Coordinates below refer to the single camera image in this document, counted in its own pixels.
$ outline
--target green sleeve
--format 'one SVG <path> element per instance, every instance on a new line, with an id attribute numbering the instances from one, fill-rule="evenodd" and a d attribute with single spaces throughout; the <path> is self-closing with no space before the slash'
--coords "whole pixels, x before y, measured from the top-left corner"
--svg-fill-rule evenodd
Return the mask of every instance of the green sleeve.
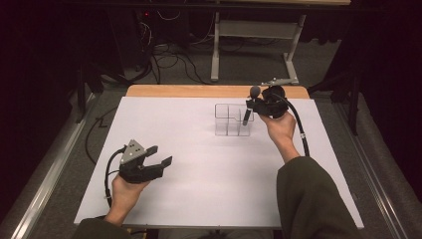
<path id="1" fill-rule="evenodd" d="M 117 227 L 101 219 L 84 219 L 78 226 L 72 239 L 130 239 L 130 235 L 121 227 Z"/>
<path id="2" fill-rule="evenodd" d="M 277 199 L 285 239 L 361 238 L 334 181 L 310 157 L 280 168 Z"/>

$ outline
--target white table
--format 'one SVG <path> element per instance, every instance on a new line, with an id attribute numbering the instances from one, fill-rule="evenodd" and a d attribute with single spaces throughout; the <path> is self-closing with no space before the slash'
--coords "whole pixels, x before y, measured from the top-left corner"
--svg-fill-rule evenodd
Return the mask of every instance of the white table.
<path id="1" fill-rule="evenodd" d="M 290 101 L 301 116 L 311 156 L 331 175 L 357 227 L 362 228 L 314 101 Z M 162 178 L 144 189 L 124 225 L 280 228 L 276 176 L 283 161 L 264 123 L 256 118 L 250 136 L 214 134 L 215 104 L 244 103 L 245 98 L 123 98 L 75 223 L 107 213 L 106 164 L 116 150 L 135 139 L 144 147 L 158 145 L 158 153 L 145 164 L 159 163 L 170 155 L 173 163 Z M 295 144 L 303 152 L 297 134 Z M 119 156 L 111 170 L 118 169 L 118 160 Z"/>

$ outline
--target wooden table edge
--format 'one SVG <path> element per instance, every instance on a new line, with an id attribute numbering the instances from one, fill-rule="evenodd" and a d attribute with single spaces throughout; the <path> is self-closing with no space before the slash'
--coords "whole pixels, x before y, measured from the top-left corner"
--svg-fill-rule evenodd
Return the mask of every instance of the wooden table edge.
<path id="1" fill-rule="evenodd" d="M 133 85 L 127 97 L 163 98 L 246 98 L 251 86 L 201 86 L 201 85 Z M 283 86 L 288 99 L 309 99 L 304 87 Z"/>

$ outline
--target haptic device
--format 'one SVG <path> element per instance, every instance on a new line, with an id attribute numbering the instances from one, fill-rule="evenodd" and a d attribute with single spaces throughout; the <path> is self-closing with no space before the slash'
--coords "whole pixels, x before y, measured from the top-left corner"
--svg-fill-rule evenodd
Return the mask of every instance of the haptic device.
<path id="1" fill-rule="evenodd" d="M 291 109 L 298 123 L 302 142 L 304 144 L 305 155 L 309 156 L 310 150 L 301 119 L 295 107 L 286 98 L 285 90 L 282 88 L 282 85 L 288 83 L 289 82 L 284 79 L 274 79 L 273 81 L 261 83 L 261 86 L 267 86 L 267 88 L 262 91 L 262 98 L 259 98 L 261 88 L 257 86 L 252 87 L 249 97 L 246 100 L 247 110 L 243 118 L 243 125 L 248 124 L 251 112 L 277 119 L 282 117 L 288 109 Z"/>
<path id="2" fill-rule="evenodd" d="M 158 146 L 152 146 L 145 149 L 137 141 L 132 139 L 128 145 L 116 151 L 108 161 L 105 170 L 105 197 L 108 205 L 111 206 L 111 195 L 108 189 L 109 168 L 112 160 L 119 154 L 123 153 L 120 160 L 118 174 L 129 183 L 141 183 L 162 177 L 164 168 L 171 164 L 172 156 L 162 160 L 160 164 L 144 166 L 145 159 L 158 152 Z"/>

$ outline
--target black cable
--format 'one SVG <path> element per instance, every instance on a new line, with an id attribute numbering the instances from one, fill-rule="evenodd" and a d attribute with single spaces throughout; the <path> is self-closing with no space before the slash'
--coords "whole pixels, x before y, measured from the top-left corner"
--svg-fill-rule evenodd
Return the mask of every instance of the black cable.
<path id="1" fill-rule="evenodd" d="M 155 56 L 154 56 L 154 55 L 152 55 L 152 59 L 154 60 L 154 62 L 155 62 L 155 66 L 157 67 L 158 78 L 157 78 L 157 76 L 155 75 L 155 72 L 154 72 L 154 70 L 153 70 L 153 69 L 152 69 L 152 73 L 154 74 L 155 81 L 157 82 L 157 84 L 158 84 L 158 85 L 161 85 L 161 72 L 160 72 L 160 70 L 159 70 L 158 61 L 157 61 L 157 59 L 155 58 Z"/>
<path id="2" fill-rule="evenodd" d="M 245 39 L 242 38 L 240 40 L 240 46 L 238 46 L 236 49 L 234 49 L 234 50 L 225 50 L 222 46 L 220 46 L 220 50 L 223 51 L 223 52 L 237 52 L 237 51 L 241 50 L 244 45 L 245 45 Z"/>
<path id="3" fill-rule="evenodd" d="M 158 47 L 161 47 L 161 46 L 167 46 L 167 49 L 162 50 L 161 52 L 158 52 L 158 53 L 156 53 L 156 52 L 152 52 L 152 53 L 153 53 L 153 55 L 161 55 L 161 54 L 163 54 L 163 53 L 170 52 L 170 44 L 161 44 L 161 45 L 156 45 L 154 48 L 158 48 Z"/>
<path id="4" fill-rule="evenodd" d="M 203 41 L 201 43 L 191 44 L 189 46 L 192 47 L 192 48 L 198 49 L 198 50 L 209 50 L 209 49 L 214 48 L 214 43 L 210 42 L 213 39 L 214 38 L 210 38 L 207 41 Z"/>
<path id="5" fill-rule="evenodd" d="M 270 40 L 268 43 L 257 43 L 257 42 L 248 41 L 248 39 L 245 39 L 246 43 L 249 43 L 249 44 L 252 44 L 252 45 L 258 45 L 258 46 L 261 46 L 261 47 L 262 46 L 270 46 L 270 45 L 276 44 L 280 41 L 282 41 L 282 39 L 274 38 L 274 39 Z"/>
<path id="6" fill-rule="evenodd" d="M 119 170 L 111 171 L 108 173 L 108 176 L 112 175 L 113 173 L 119 172 Z"/>
<path id="7" fill-rule="evenodd" d="M 108 188 L 109 167 L 111 166 L 112 160 L 119 153 L 124 153 L 125 150 L 126 150 L 126 145 L 123 148 L 117 150 L 115 153 L 113 153 L 112 156 L 108 160 L 108 164 L 106 165 L 106 169 L 105 169 L 105 198 L 106 198 L 106 201 L 108 202 L 109 207 L 111 207 L 111 203 L 112 203 L 111 193 L 109 192 L 109 188 Z"/>
<path id="8" fill-rule="evenodd" d="M 304 144 L 304 151 L 305 156 L 310 156 L 310 148 L 308 146 L 307 136 L 305 135 L 304 127 L 302 126 L 301 118 L 299 117 L 298 112 L 296 111 L 295 107 L 290 103 L 288 100 L 278 96 L 276 94 L 272 94 L 272 96 L 278 97 L 280 100 L 284 101 L 290 109 L 292 109 L 293 114 L 295 115 L 296 121 L 298 122 L 299 132 L 301 133 L 302 143 Z"/>
<path id="9" fill-rule="evenodd" d="M 205 34 L 205 36 L 201 40 L 199 40 L 197 42 L 190 42 L 189 43 L 189 46 L 195 46 L 197 44 L 208 42 L 208 41 L 214 39 L 214 37 L 209 37 L 209 35 L 210 35 L 210 33 L 211 33 L 212 29 L 213 29 L 213 26 L 215 25 L 215 17 L 216 17 L 216 13 L 212 13 L 210 27 L 208 28 L 208 32 Z"/>
<path id="10" fill-rule="evenodd" d="M 93 131 L 94 127 L 96 126 L 96 124 L 97 124 L 99 121 L 101 122 L 101 123 L 100 123 L 100 126 L 102 126 L 102 124 L 103 124 L 103 120 L 104 120 L 104 117 L 105 117 L 106 115 L 110 114 L 112 111 L 115 111 L 116 109 L 117 109 L 117 107 L 112 108 L 111 110 L 107 111 L 105 114 L 103 114 L 102 116 L 100 116 L 99 118 L 96 118 L 96 122 L 94 122 L 94 124 L 91 126 L 90 130 L 89 130 L 89 131 L 88 131 L 88 133 L 87 133 L 87 137 L 85 138 L 85 152 L 86 152 L 86 154 L 87 154 L 87 157 L 90 159 L 90 161 L 91 161 L 94 165 L 96 165 L 97 163 L 96 163 L 96 161 L 93 159 L 93 157 L 91 156 L 90 152 L 88 151 L 88 141 L 89 141 L 89 138 L 90 138 L 91 132 Z"/>
<path id="11" fill-rule="evenodd" d="M 161 61 L 162 59 L 167 58 L 167 57 L 174 57 L 174 58 L 176 58 L 176 61 L 174 61 L 174 63 L 172 63 L 170 66 L 165 66 L 165 67 L 159 66 L 159 68 L 162 68 L 162 69 L 172 68 L 172 67 L 176 66 L 176 64 L 179 62 L 179 58 L 177 56 L 174 56 L 174 54 L 171 54 L 170 56 L 163 56 L 163 57 L 158 58 L 157 63 L 159 61 Z"/>
<path id="12" fill-rule="evenodd" d="M 178 55 L 182 55 L 182 56 L 184 56 L 188 61 L 189 61 L 189 63 L 192 65 L 192 67 L 193 67 L 193 72 L 194 72 L 194 74 L 195 74 L 195 76 L 198 78 L 198 80 L 199 80 L 199 82 L 198 81 L 196 81 L 196 80 L 194 80 L 193 78 L 191 78 L 190 76 L 189 76 L 189 74 L 188 74 L 188 72 L 187 72 L 187 65 L 186 65 L 186 62 L 183 60 L 183 59 L 181 59 L 180 58 L 180 60 L 182 60 L 183 62 L 184 62 L 184 64 L 185 64 L 185 72 L 186 72 L 186 75 L 189 77 L 189 79 L 191 79 L 192 81 L 194 81 L 194 82 L 197 82 L 197 83 L 201 83 L 201 84 L 204 84 L 204 85 L 213 85 L 213 84 L 211 84 L 211 83 L 206 83 L 206 82 L 204 82 L 202 79 L 201 79 L 201 77 L 198 75 L 198 72 L 196 71 L 196 66 L 195 66 L 195 64 L 192 62 L 192 60 L 190 60 L 190 58 L 186 55 L 186 54 L 184 54 L 184 53 L 176 53 L 176 56 L 178 56 Z"/>

